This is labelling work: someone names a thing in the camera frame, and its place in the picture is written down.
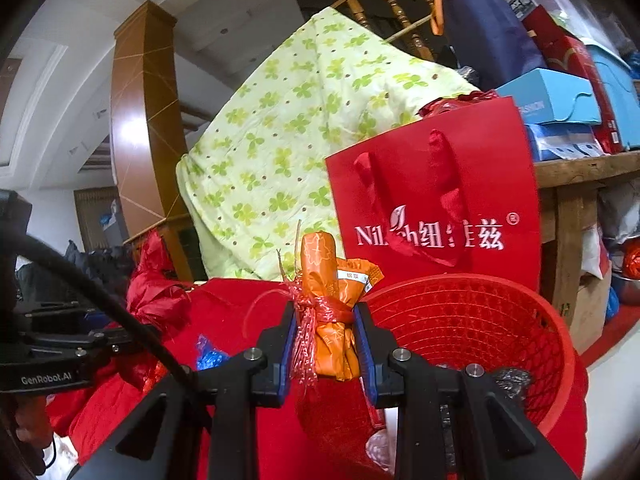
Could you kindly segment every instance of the brown column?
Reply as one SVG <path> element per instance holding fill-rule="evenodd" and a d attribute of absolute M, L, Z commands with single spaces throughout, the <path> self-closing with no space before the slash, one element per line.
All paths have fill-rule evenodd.
<path fill-rule="evenodd" d="M 178 275 L 189 279 L 190 272 L 180 270 L 186 257 L 172 229 L 187 214 L 175 179 L 175 166 L 187 151 L 175 83 L 175 22 L 146 1 L 115 31 L 111 127 L 129 235 L 136 238 L 158 226 Z"/>

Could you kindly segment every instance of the white ceiling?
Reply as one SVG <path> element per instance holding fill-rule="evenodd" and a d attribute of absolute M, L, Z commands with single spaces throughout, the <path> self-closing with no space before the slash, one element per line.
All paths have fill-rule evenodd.
<path fill-rule="evenodd" d="M 0 188 L 112 184 L 110 171 L 78 172 L 110 130 L 113 31 L 144 1 L 47 0 L 40 8 L 12 52 L 22 63 L 0 123 Z M 152 1 L 178 18 L 180 100 L 211 115 L 303 23 L 296 0 Z"/>

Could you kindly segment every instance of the human hand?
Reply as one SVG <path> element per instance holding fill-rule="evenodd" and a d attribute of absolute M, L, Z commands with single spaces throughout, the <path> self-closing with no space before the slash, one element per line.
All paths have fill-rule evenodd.
<path fill-rule="evenodd" d="M 53 441 L 53 428 L 46 412 L 47 398 L 16 396 L 15 399 L 18 403 L 15 410 L 18 439 L 38 449 L 49 447 Z"/>

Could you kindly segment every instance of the dark blue bag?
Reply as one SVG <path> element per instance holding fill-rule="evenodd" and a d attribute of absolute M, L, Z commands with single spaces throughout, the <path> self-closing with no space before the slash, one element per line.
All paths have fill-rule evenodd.
<path fill-rule="evenodd" d="M 480 75 L 480 89 L 498 88 L 545 59 L 505 0 L 442 0 L 444 30 L 461 66 Z"/>

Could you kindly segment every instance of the clover pattern cloth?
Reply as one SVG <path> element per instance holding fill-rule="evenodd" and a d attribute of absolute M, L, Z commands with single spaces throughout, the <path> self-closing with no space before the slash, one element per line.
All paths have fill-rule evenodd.
<path fill-rule="evenodd" d="M 344 257 L 324 158 L 402 124 L 438 97 L 476 88 L 333 9 L 278 47 L 178 163 L 180 193 L 210 277 L 275 280 L 276 250 L 324 230 Z"/>

